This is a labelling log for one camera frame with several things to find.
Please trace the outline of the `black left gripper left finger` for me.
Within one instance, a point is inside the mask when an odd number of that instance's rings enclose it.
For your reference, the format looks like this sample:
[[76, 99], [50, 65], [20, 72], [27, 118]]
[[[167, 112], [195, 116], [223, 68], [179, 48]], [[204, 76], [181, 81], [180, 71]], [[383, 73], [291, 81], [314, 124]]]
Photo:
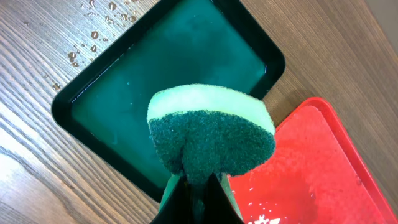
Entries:
[[150, 224], [193, 223], [190, 186], [186, 178], [172, 175], [165, 188], [159, 212]]

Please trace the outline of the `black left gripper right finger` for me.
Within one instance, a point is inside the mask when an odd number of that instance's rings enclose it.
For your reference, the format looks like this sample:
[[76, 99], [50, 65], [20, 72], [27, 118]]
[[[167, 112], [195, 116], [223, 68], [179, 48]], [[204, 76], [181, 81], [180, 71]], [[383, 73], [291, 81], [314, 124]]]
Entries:
[[205, 191], [204, 224], [243, 224], [224, 192], [216, 175], [212, 174]]

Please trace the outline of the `green scouring sponge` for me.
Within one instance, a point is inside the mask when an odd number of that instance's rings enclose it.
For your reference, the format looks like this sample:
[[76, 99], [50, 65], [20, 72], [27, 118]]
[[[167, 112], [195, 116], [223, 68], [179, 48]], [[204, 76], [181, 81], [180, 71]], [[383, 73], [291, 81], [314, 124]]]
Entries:
[[160, 208], [178, 183], [188, 190], [190, 220], [203, 223], [211, 176], [239, 214], [227, 177], [244, 175], [271, 158], [275, 127], [265, 104], [223, 86], [191, 84], [156, 93], [147, 124], [157, 156], [171, 173]]

